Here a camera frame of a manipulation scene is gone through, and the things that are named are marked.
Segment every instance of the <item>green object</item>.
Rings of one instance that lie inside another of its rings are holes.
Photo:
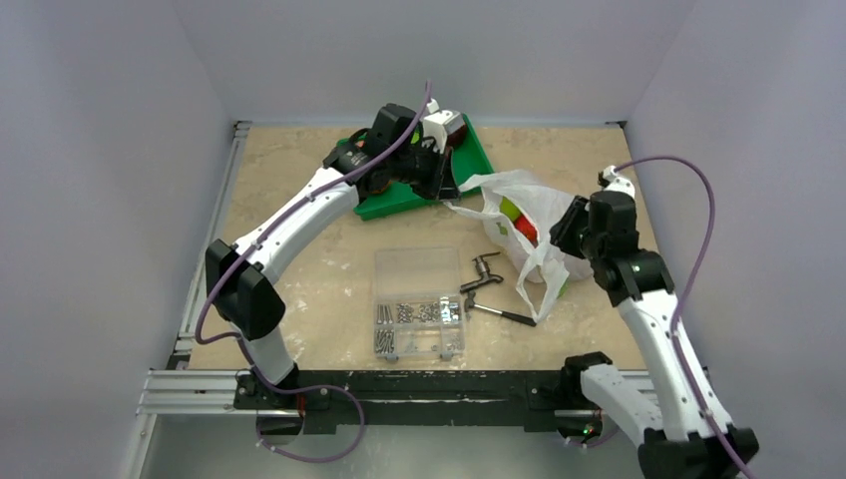
[[[515,222],[517,218],[523,214],[519,208],[511,203],[511,200],[505,197],[503,197],[503,200],[500,203],[500,213],[508,217],[508,219],[511,220],[511,223]]]
[[[558,290],[558,296],[556,296],[556,299],[560,298],[565,292],[567,292],[567,286],[567,280],[565,279],[564,284],[561,285],[561,289]]]
[[[463,184],[473,175],[489,175],[494,173],[494,168],[491,166],[491,162],[488,161],[485,150],[482,149],[482,143],[479,141],[479,137],[476,136],[476,131],[473,130],[470,119],[467,118],[467,115],[463,116],[468,130],[467,138],[452,154],[452,173],[455,176],[455,183],[458,185]],[[476,195],[480,192],[480,189],[475,188],[464,192],[461,196]],[[411,187],[408,185],[392,183],[384,193],[372,196],[357,206],[355,213],[367,222],[395,213],[407,212],[415,208],[436,205],[438,203],[440,202],[423,200],[413,194]]]
[[[508,229],[502,226],[502,223],[497,222],[497,228],[500,231],[500,235],[506,237],[508,235]]]

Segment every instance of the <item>beige marble surface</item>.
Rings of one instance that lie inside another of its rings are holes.
[[[232,193],[221,237],[231,242],[285,204],[310,179],[336,139],[352,129],[253,128]],[[597,172],[630,158],[620,129],[480,128],[477,133],[497,171],[524,168],[571,194],[597,189]],[[479,210],[481,197],[462,206]],[[644,247],[655,248],[642,202],[638,228]],[[573,354],[602,350],[620,368],[643,368],[635,342],[605,293],[590,279],[572,283],[550,317],[528,327],[484,312],[467,322],[467,350],[451,361],[400,359],[389,364],[373,353],[374,254],[391,247],[451,245],[458,249],[462,282],[477,278],[471,259],[494,250],[479,222],[436,206],[362,222],[350,213],[324,231],[291,264],[276,285],[288,305],[285,342],[306,369],[558,369]],[[491,269],[505,281],[478,289],[477,301],[526,313],[514,290],[517,272],[504,256]],[[531,297],[542,285],[528,286]],[[210,314],[205,335],[227,330]],[[230,339],[194,349],[191,368],[245,366]]]

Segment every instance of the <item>green tray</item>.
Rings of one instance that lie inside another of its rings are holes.
[[[473,175],[488,175],[494,173],[482,143],[473,130],[473,125],[467,115],[464,115],[464,123],[467,124],[467,139],[452,154],[452,172],[455,176],[455,183],[463,184]],[[461,196],[476,195],[480,192],[478,188],[464,192]],[[407,212],[426,205],[435,205],[439,202],[423,200],[411,193],[411,187],[401,183],[392,183],[388,189],[380,194],[365,200],[355,208],[355,213],[364,221],[387,217],[395,213]]]

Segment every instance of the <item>clear plastic organizer box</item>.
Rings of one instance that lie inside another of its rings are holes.
[[[376,253],[373,350],[444,360],[464,352],[464,312],[453,247],[383,249]]]

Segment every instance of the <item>white wall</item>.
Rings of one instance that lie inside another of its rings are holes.
[[[169,0],[0,11],[0,475],[116,477],[228,118]]]
[[[754,427],[759,477],[843,477],[846,33],[842,1],[700,1],[627,127],[633,156],[697,162],[716,232],[685,315],[716,390]],[[659,246],[686,279],[706,199],[643,166]]]
[[[694,0],[176,0],[239,119],[372,121],[435,82],[483,123],[628,117]]]

